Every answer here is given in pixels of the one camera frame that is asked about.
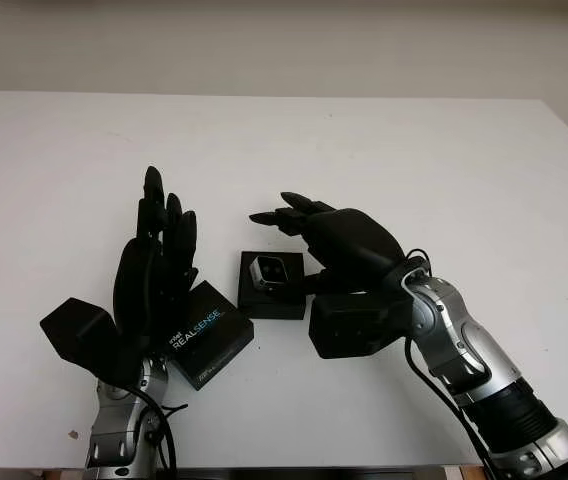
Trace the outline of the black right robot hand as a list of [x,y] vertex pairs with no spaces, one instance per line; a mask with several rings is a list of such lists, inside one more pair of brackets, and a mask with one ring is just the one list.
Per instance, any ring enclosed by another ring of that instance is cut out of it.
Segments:
[[277,298],[371,291],[406,259],[393,235],[360,210],[335,209],[294,192],[281,197],[285,207],[254,213],[249,219],[302,237],[322,270],[274,288]]

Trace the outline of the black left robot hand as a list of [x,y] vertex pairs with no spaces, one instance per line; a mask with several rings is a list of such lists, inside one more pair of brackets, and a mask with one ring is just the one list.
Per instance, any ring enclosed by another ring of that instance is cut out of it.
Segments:
[[159,170],[148,167],[136,232],[122,251],[113,290],[115,323],[127,344],[150,353],[177,330],[198,274],[196,242],[195,212],[165,193]]

